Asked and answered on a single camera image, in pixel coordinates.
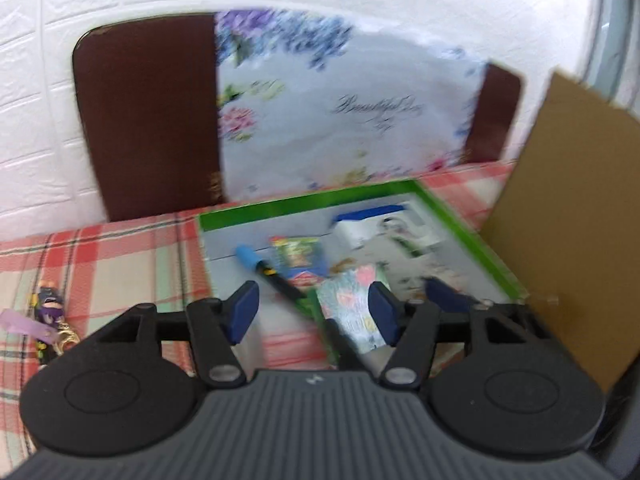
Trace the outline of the black green marker pen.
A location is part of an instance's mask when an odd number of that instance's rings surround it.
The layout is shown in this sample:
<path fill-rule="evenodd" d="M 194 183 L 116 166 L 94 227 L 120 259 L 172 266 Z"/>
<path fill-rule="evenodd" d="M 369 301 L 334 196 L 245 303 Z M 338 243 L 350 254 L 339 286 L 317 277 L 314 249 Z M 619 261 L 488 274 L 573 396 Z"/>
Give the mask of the black green marker pen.
<path fill-rule="evenodd" d="M 360 372 L 367 370 L 366 364 L 363 363 L 349 336 L 343 333 L 335 320 L 332 318 L 326 320 L 319 313 L 311 301 L 311 296 L 295 287 L 250 246 L 238 245 L 234 252 L 243 266 L 261 275 L 299 313 L 312 318 L 317 323 L 320 335 L 328 345 L 330 353 L 334 357 L 335 366 L 339 370 L 360 370 Z"/>

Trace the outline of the blue red card box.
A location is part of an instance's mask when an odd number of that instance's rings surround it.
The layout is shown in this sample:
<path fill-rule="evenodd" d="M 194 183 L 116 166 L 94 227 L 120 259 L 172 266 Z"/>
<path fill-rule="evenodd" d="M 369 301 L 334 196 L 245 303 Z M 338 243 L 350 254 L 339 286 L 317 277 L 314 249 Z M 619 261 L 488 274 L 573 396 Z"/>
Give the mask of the blue red card box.
<path fill-rule="evenodd" d="M 330 275 L 319 237 L 274 236 L 270 248 L 278 272 L 299 289 L 313 288 Z"/>

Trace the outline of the red plaid bed blanket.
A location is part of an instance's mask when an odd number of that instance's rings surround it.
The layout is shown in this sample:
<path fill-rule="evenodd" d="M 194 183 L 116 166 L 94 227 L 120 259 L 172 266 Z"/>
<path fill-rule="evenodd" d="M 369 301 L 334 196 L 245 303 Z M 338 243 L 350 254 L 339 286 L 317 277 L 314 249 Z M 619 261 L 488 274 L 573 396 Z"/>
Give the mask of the red plaid bed blanket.
<path fill-rule="evenodd" d="M 514 162 L 486 162 L 417 177 L 417 184 L 390 180 L 356 186 L 355 192 L 319 192 L 338 198 L 377 198 L 416 192 L 477 230 L 495 205 Z M 200 214 L 236 208 L 217 206 L 138 220 L 87 226 L 1 242 L 1 311 L 32 316 L 32 295 L 40 282 L 54 282 L 65 300 L 65 318 L 81 337 L 140 302 L 162 312 L 180 311 L 195 299 L 222 294 L 222 278 L 205 271 Z M 223 212 L 222 220 L 232 214 Z M 317 329 L 277 327 L 257 344 L 258 367 L 326 368 L 326 350 Z M 18 397 L 38 370 L 36 345 L 27 336 L 1 329 L 1 478 L 20 466 L 34 446 L 18 414 Z"/>

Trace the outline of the green card game box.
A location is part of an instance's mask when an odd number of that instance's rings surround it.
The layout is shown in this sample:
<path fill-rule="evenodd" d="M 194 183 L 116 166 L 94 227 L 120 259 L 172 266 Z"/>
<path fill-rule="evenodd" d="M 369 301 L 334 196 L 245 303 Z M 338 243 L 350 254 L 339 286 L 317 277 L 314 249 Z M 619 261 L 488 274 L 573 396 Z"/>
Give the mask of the green card game box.
<path fill-rule="evenodd" d="M 326 321 L 336 323 L 363 359 L 364 365 L 375 375 L 393 353 L 369 312 L 369 287 L 373 282 L 388 284 L 379 266 L 364 264 L 326 278 L 307 290 L 309 309 L 333 367 L 337 367 L 337 350 L 326 334 Z"/>

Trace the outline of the floral drawstring fabric pouch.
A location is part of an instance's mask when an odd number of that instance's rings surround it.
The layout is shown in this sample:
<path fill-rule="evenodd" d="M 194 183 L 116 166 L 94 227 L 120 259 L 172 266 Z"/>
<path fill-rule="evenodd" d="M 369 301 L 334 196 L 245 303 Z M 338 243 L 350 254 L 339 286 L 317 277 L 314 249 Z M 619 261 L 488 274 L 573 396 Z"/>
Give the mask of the floral drawstring fabric pouch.
<path fill-rule="evenodd" d="M 401 300 L 424 299 L 424 280 L 439 278 L 458 292 L 465 290 L 466 276 L 442 260 L 439 251 L 445 239 L 431 247 L 423 256 L 410 258 L 394 244 L 374 240 L 362 249 L 350 249 L 337 239 L 338 246 L 347 249 L 347 258 L 358 264 L 376 264 L 388 281 L 387 286 Z"/>

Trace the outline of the white blue device box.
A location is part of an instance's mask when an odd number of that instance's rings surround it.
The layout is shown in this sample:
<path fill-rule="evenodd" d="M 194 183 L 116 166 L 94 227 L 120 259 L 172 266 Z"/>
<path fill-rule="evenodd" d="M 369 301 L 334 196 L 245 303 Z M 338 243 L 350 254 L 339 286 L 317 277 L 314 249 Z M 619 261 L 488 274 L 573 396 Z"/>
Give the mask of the white blue device box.
<path fill-rule="evenodd" d="M 409 203 L 358 209 L 338 214 L 333 234 L 350 249 L 362 249 L 374 240 L 386 240 L 410 258 L 423 256 L 444 239 L 437 228 L 423 220 Z"/>

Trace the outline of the dark brown headboard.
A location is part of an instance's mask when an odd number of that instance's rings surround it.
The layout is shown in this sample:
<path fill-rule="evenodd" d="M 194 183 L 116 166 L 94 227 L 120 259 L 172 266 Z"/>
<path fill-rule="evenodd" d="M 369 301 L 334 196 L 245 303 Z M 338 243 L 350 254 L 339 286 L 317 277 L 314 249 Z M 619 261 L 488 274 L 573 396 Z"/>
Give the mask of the dark brown headboard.
<path fill-rule="evenodd" d="M 111 220 L 242 202 L 224 194 L 218 13 L 121 22 L 78 40 L 72 56 L 78 113 Z M 452 166 L 499 159 L 518 110 L 522 78 L 485 61 L 470 134 Z"/>

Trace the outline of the green cardboard storage box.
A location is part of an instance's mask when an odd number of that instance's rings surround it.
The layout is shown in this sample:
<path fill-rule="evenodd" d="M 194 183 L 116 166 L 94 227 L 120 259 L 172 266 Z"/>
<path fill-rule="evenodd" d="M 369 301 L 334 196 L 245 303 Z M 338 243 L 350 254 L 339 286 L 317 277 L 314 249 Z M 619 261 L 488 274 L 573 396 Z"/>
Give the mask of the green cardboard storage box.
<path fill-rule="evenodd" d="M 259 313 L 240 347 L 251 367 L 328 366 L 319 328 L 337 318 L 372 370 L 382 370 L 392 350 L 368 315 L 373 280 L 400 300 L 424 298 L 426 278 L 482 304 L 525 295 L 472 228 L 416 180 L 216 210 L 201 214 L 198 227 L 216 295 L 246 280 L 260 286 Z"/>

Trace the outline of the purple doll keychain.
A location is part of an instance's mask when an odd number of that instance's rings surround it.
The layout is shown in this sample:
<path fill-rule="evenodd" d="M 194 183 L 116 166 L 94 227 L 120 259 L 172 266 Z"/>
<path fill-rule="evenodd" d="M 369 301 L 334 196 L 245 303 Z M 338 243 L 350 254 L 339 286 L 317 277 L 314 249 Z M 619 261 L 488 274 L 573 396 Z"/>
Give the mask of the purple doll keychain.
<path fill-rule="evenodd" d="M 76 330 L 66 320 L 65 301 L 55 282 L 40 282 L 29 298 L 30 314 L 1 311 L 1 328 L 35 341 L 40 367 L 50 364 L 80 343 Z"/>

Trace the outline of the brown cardboard panel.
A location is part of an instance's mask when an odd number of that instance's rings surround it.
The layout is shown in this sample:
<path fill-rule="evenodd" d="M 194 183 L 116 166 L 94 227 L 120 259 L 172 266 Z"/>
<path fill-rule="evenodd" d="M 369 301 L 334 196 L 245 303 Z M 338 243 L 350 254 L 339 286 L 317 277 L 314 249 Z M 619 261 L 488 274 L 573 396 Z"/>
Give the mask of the brown cardboard panel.
<path fill-rule="evenodd" d="M 601 387 L 639 353 L 639 123 L 561 72 L 480 236 Z"/>

